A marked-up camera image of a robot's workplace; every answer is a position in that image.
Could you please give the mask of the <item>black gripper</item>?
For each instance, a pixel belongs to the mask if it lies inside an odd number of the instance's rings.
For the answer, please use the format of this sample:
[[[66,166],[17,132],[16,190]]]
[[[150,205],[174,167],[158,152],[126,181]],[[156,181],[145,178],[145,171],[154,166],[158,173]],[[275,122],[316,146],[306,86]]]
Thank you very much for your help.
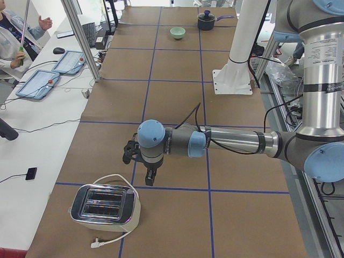
[[[141,150],[139,148],[139,143],[135,140],[137,133],[132,135],[132,139],[127,142],[124,147],[123,162],[129,164],[131,160],[143,163],[147,168],[147,173],[145,176],[145,184],[147,186],[153,186],[156,176],[156,169],[160,168],[163,164],[163,158],[158,162],[151,163],[143,159],[141,155]]]

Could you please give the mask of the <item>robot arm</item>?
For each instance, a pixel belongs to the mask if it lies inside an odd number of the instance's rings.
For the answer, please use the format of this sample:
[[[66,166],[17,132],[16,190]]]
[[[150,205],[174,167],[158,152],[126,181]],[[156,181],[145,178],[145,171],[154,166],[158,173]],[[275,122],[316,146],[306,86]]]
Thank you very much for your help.
[[[141,162],[153,185],[167,154],[202,157],[207,148],[243,155],[266,154],[321,182],[343,179],[343,1],[278,1],[274,36],[304,43],[302,125],[295,132],[249,132],[143,122],[124,147],[123,161]]]

